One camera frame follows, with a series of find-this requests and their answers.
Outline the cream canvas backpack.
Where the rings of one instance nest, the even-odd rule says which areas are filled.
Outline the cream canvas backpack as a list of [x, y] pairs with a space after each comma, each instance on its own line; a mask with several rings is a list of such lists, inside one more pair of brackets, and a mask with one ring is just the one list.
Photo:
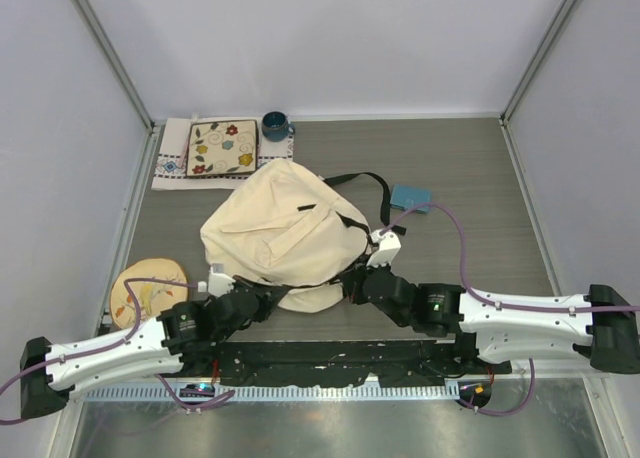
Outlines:
[[279, 307], [318, 313], [359, 293], [378, 233], [337, 192], [356, 179], [322, 178], [283, 159], [260, 168], [200, 229], [209, 265], [288, 293]]

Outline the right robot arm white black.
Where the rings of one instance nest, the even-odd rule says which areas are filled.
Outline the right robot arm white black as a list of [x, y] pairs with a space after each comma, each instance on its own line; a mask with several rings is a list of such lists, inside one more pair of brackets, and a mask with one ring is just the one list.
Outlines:
[[639, 309], [608, 285], [561, 297], [501, 295], [445, 283], [412, 284], [387, 266], [364, 265], [344, 274], [341, 285], [349, 301], [373, 305], [400, 328], [429, 338], [455, 336], [451, 358], [465, 373], [485, 363], [576, 355], [601, 372], [639, 371]]

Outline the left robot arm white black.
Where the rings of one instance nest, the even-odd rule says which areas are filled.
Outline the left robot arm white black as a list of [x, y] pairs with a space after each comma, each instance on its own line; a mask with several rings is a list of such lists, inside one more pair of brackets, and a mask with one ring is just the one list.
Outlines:
[[180, 302], [128, 330], [57, 345], [33, 338], [20, 360], [20, 419], [56, 413], [72, 397], [131, 378], [203, 376], [218, 359], [218, 347], [266, 320], [283, 296], [276, 287], [236, 282], [221, 296]]

